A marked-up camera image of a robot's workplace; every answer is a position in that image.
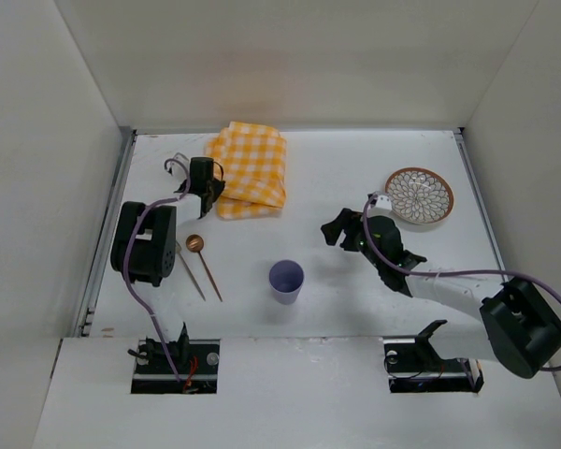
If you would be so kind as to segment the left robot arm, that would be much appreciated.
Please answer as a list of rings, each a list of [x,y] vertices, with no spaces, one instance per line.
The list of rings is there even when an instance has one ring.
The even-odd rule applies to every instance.
[[[199,200],[197,216],[203,218],[225,186],[223,167],[210,157],[187,158],[178,153],[165,159],[164,169],[168,174],[176,168],[185,180],[173,196],[150,204],[122,203],[110,251],[111,267],[122,275],[130,295],[148,314],[160,338],[156,354],[170,356],[174,361],[186,356],[188,338],[181,335],[175,341],[167,341],[153,306],[140,297],[134,285],[140,282],[157,288],[172,273],[177,249],[176,203],[186,196],[196,197]]]

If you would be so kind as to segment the yellow white checkered cloth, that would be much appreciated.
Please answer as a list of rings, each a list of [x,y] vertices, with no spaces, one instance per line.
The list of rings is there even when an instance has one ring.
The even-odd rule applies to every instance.
[[[231,122],[212,139],[205,155],[221,167],[225,187],[216,201],[224,220],[279,214],[286,201],[287,141],[277,129]]]

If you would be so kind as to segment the lilac plastic cup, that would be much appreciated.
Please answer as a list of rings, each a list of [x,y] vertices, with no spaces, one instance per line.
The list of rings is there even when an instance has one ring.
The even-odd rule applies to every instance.
[[[293,260],[281,260],[275,263],[268,272],[272,296],[283,305],[295,303],[304,281],[303,268]]]

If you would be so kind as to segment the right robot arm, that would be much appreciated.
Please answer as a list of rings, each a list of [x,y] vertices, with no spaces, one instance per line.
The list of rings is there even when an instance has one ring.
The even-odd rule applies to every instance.
[[[460,311],[484,328],[493,358],[511,373],[530,379],[561,349],[561,320],[536,284],[520,275],[507,282],[480,273],[450,276],[404,248],[401,233],[387,216],[367,218],[343,209],[323,224],[325,243],[362,254],[390,290]]]

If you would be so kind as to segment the floral patterned ceramic plate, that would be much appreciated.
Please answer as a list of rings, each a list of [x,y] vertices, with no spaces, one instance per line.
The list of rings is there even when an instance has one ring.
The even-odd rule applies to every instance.
[[[384,185],[393,212],[415,225],[432,225],[447,218],[454,206],[453,190],[439,174],[421,167],[405,167]]]

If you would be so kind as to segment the copper spoon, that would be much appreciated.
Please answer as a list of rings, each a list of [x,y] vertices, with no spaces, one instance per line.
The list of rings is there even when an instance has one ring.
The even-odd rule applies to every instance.
[[[215,282],[214,277],[213,277],[213,275],[212,275],[212,273],[209,269],[209,266],[208,266],[208,264],[205,260],[204,255],[203,255],[203,250],[204,250],[204,247],[205,247],[204,239],[197,234],[192,234],[192,235],[187,237],[185,243],[186,243],[187,249],[190,252],[196,253],[199,256],[200,261],[202,263],[202,266],[203,266],[204,270],[206,271],[206,274],[207,274],[207,276],[209,278],[209,281],[210,281],[210,283],[211,283],[211,285],[214,289],[214,292],[216,293],[217,298],[221,302],[223,302],[223,297],[221,295],[220,289],[219,289],[217,283]]]

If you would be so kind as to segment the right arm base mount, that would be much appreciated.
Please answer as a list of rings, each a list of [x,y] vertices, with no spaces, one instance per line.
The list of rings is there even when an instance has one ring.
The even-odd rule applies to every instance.
[[[446,320],[436,320],[417,334],[383,338],[383,367],[393,394],[471,393],[484,386],[478,360],[443,359],[430,339]]]

